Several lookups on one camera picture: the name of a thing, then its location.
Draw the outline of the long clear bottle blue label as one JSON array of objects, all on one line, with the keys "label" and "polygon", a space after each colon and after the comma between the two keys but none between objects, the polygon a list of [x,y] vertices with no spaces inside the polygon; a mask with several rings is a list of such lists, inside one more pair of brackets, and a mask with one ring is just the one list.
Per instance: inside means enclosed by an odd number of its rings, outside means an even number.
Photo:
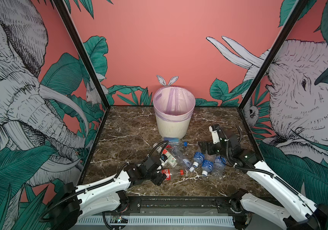
[{"label": "long clear bottle blue label", "polygon": [[175,147],[172,149],[172,154],[178,160],[178,162],[183,166],[186,171],[194,172],[195,168],[193,167],[190,160],[179,150],[179,148]]}]

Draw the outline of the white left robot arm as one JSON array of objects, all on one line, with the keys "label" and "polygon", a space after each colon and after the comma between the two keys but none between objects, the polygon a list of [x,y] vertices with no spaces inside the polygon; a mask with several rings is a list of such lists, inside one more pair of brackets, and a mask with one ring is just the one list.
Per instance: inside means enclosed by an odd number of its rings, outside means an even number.
[{"label": "white left robot arm", "polygon": [[110,177],[94,183],[73,186],[69,183],[58,192],[39,216],[52,230],[68,230],[79,220],[102,212],[125,212],[130,200],[128,188],[151,181],[159,186],[166,179],[160,171],[161,159],[148,156],[141,163],[125,163]]}]

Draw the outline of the red label cola bottle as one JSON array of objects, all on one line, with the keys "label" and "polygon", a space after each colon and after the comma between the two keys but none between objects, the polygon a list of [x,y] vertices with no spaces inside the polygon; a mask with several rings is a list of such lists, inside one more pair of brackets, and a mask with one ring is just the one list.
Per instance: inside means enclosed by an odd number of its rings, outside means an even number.
[{"label": "red label cola bottle", "polygon": [[177,177],[181,177],[184,175],[183,170],[175,170],[175,169],[163,169],[161,170],[161,173],[166,176],[166,181],[172,181],[176,179]]}]

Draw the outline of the red green label clear bottle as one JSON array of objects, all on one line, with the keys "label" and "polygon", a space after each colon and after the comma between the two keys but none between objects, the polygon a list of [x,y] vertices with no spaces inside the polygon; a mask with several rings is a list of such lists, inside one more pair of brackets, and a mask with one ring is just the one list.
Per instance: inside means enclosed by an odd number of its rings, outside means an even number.
[{"label": "red green label clear bottle", "polygon": [[175,168],[177,166],[177,160],[169,151],[171,146],[167,143],[166,147],[163,149],[164,145],[156,147],[157,145],[158,144],[155,143],[153,147],[159,153],[159,158],[161,161],[161,167],[159,167],[158,169],[164,169],[166,167]]}]

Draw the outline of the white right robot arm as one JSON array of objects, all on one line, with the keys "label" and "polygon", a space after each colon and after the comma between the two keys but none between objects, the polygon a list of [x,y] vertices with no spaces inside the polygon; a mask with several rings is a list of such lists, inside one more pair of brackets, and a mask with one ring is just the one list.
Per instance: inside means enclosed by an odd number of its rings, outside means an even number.
[{"label": "white right robot arm", "polygon": [[229,207],[233,213],[255,213],[283,230],[325,230],[328,206],[317,205],[280,178],[254,151],[244,149],[236,136],[227,137],[216,131],[213,140],[200,142],[203,153],[226,158],[232,167],[245,172],[262,185],[279,203],[277,206],[244,189],[231,195]]}]

